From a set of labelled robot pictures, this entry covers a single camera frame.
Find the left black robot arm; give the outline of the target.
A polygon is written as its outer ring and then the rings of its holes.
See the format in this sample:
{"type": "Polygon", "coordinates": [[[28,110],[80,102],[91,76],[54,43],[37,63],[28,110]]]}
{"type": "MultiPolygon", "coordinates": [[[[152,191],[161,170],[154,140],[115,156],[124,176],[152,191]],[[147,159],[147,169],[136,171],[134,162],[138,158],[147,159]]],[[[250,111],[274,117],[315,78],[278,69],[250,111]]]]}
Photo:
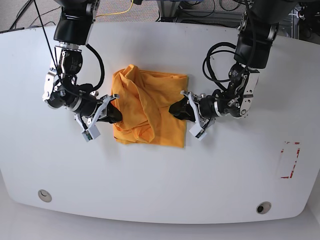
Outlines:
{"type": "Polygon", "coordinates": [[[204,76],[218,88],[211,95],[183,91],[183,98],[169,107],[169,113],[179,120],[198,122],[203,130],[218,117],[244,117],[253,97],[253,90],[248,88],[253,81],[252,75],[266,67],[280,21],[297,3],[296,0],[256,0],[249,5],[245,1],[237,44],[216,43],[208,50],[202,63],[204,76]],[[218,79],[213,70],[211,57],[218,53],[233,54],[235,64],[230,68],[227,79],[218,79]]]}

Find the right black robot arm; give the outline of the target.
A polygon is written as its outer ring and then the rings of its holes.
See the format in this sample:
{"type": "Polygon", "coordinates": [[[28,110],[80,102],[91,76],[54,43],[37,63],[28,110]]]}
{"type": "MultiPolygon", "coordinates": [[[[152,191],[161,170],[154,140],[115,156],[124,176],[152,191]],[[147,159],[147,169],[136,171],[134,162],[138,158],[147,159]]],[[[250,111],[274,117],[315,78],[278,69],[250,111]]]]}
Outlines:
{"type": "Polygon", "coordinates": [[[117,94],[98,99],[96,94],[105,79],[105,67],[99,53],[89,44],[89,36],[96,21],[100,5],[98,0],[59,0],[60,19],[57,24],[51,54],[51,63],[44,84],[42,99],[51,108],[65,107],[74,113],[84,131],[91,130],[96,122],[115,124],[122,121],[122,113],[112,104],[117,94]],[[83,66],[80,46],[85,46],[97,58],[100,79],[97,85],[77,84],[77,74],[83,66]]]}

